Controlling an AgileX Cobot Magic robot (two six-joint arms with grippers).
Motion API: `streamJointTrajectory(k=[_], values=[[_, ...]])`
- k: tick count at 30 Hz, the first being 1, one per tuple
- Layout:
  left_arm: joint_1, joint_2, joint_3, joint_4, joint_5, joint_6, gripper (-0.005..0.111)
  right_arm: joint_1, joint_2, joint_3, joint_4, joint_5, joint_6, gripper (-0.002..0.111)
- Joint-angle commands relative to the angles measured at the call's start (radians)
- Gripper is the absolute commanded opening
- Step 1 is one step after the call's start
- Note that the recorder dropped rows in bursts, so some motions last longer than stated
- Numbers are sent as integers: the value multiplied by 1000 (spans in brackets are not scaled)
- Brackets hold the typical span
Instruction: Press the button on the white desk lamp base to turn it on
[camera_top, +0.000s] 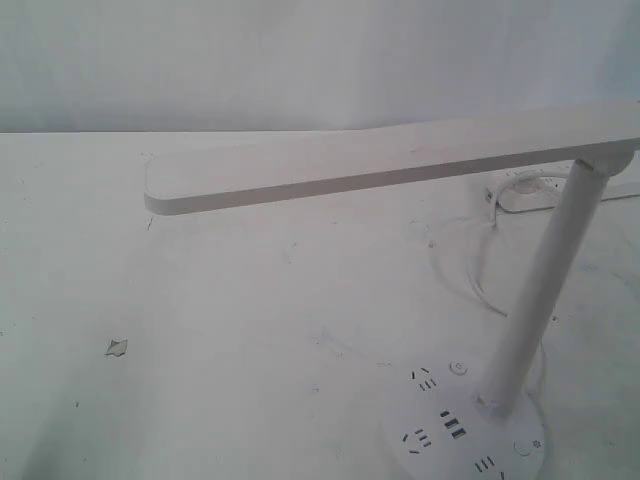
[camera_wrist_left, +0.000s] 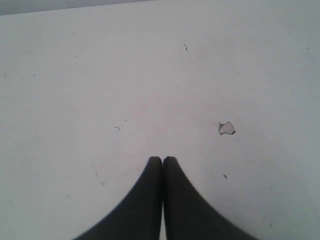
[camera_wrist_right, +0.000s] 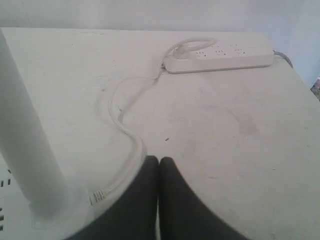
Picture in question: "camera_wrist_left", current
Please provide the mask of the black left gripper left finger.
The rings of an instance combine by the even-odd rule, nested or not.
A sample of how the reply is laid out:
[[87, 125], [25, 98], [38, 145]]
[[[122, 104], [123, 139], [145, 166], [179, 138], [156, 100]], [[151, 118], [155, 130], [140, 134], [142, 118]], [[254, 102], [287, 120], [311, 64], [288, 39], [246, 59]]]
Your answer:
[[77, 240], [158, 240], [162, 219], [162, 160], [152, 156], [123, 200]]

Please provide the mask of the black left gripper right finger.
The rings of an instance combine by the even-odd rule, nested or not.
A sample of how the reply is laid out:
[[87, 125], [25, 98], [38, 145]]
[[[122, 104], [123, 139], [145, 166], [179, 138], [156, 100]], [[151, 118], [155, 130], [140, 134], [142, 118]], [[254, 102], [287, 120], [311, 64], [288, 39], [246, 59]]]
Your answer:
[[212, 208], [193, 187], [177, 159], [163, 160], [163, 208], [168, 240], [254, 240]]

